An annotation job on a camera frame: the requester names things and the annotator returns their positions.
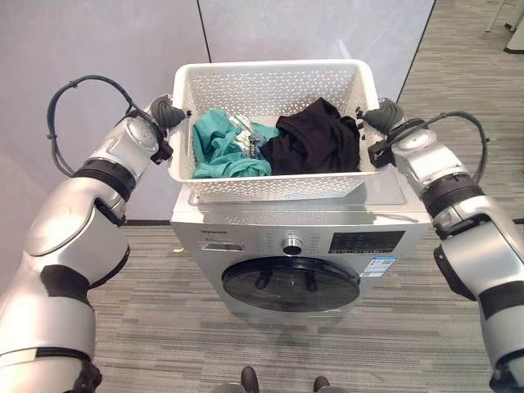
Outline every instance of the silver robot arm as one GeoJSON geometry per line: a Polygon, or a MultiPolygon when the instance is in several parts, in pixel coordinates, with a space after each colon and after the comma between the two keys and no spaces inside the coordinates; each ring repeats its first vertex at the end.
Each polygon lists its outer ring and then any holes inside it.
{"type": "Polygon", "coordinates": [[[150,160],[160,163],[169,155],[159,122],[167,128],[176,124],[166,121],[185,116],[167,100],[154,102],[148,121],[122,119],[43,204],[0,300],[2,393],[88,393],[100,384],[92,364],[95,315],[87,292],[117,274],[128,258],[118,228],[125,203],[150,160]]]}
{"type": "Polygon", "coordinates": [[[389,160],[406,176],[441,239],[434,256],[450,289],[478,302],[494,370],[491,388],[524,391],[524,241],[514,222],[436,134],[422,128],[422,120],[406,122],[389,101],[363,118],[386,135],[396,135],[370,147],[370,158],[386,157],[383,163],[389,160]]]}

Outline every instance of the front-loading washing machine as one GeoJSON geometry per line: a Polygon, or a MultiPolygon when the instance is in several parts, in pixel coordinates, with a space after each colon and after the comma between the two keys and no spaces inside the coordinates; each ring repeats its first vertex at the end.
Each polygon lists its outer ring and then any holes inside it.
{"type": "Polygon", "coordinates": [[[183,186],[171,223],[227,307],[263,318],[343,316],[431,226],[392,167],[333,199],[204,203],[183,186]]]}

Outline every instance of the washing machine top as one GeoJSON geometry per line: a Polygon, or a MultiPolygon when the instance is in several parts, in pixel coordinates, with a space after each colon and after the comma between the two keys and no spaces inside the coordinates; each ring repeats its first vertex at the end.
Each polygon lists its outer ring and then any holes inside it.
{"type": "Polygon", "coordinates": [[[206,203],[183,185],[171,221],[273,226],[431,222],[405,177],[392,166],[368,178],[343,198],[206,203]]]}

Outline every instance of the white plastic basket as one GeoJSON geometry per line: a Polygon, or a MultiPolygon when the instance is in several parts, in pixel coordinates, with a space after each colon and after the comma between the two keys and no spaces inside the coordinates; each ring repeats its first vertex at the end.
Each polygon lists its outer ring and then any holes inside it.
{"type": "Polygon", "coordinates": [[[285,201],[344,197],[375,168],[367,147],[380,137],[373,129],[360,143],[360,170],[339,174],[301,174],[258,178],[193,179],[192,125],[209,109],[246,115],[274,126],[280,115],[301,111],[319,97],[341,113],[378,108],[377,92],[368,65],[359,60],[254,61],[184,65],[174,78],[173,105],[190,110],[169,140],[174,149],[169,174],[187,184],[200,201],[285,201]]]}

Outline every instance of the chair leg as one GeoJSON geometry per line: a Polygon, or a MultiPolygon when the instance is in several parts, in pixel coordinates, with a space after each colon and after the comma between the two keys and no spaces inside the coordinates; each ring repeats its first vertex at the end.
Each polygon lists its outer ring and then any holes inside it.
{"type": "Polygon", "coordinates": [[[515,23],[511,26],[511,29],[509,31],[515,31],[518,27],[518,24],[521,23],[522,18],[524,17],[524,1],[520,1],[517,4],[517,9],[515,10],[515,15],[517,15],[517,19],[515,20],[515,23]]]}
{"type": "Polygon", "coordinates": [[[491,31],[491,27],[493,26],[494,22],[499,17],[500,10],[502,10],[502,7],[504,5],[504,0],[500,0],[499,6],[497,7],[497,11],[493,15],[493,17],[490,20],[490,23],[488,24],[488,27],[486,27],[486,32],[489,33],[491,31]]]}

